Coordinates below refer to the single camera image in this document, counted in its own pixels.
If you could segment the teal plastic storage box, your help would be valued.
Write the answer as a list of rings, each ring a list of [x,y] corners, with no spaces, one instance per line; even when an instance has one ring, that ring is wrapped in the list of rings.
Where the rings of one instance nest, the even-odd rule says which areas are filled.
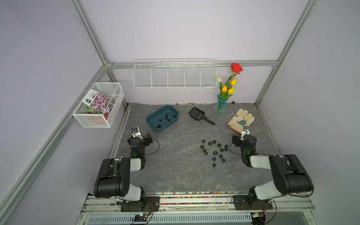
[[[146,122],[154,132],[160,133],[177,122],[178,119],[179,112],[174,107],[166,105],[149,115],[146,118]]]

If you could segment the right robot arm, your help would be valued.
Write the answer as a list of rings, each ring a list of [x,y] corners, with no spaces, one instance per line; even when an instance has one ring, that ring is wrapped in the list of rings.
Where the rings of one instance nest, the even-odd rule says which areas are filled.
[[[257,138],[253,135],[232,136],[231,145],[240,147],[243,164],[249,168],[271,171],[272,180],[249,189],[247,196],[233,196],[236,210],[272,209],[271,200],[286,195],[314,192],[314,184],[306,169],[294,154],[259,155],[256,153]]]

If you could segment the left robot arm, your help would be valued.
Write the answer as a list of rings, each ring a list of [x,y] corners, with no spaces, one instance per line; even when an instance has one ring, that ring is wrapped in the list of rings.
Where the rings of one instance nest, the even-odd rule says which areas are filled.
[[[96,198],[118,198],[116,205],[121,207],[121,212],[157,212],[160,198],[147,196],[142,187],[130,183],[130,173],[144,169],[145,147],[153,143],[153,138],[150,132],[143,136],[138,130],[133,130],[127,142],[131,149],[129,157],[102,161],[93,195]]]

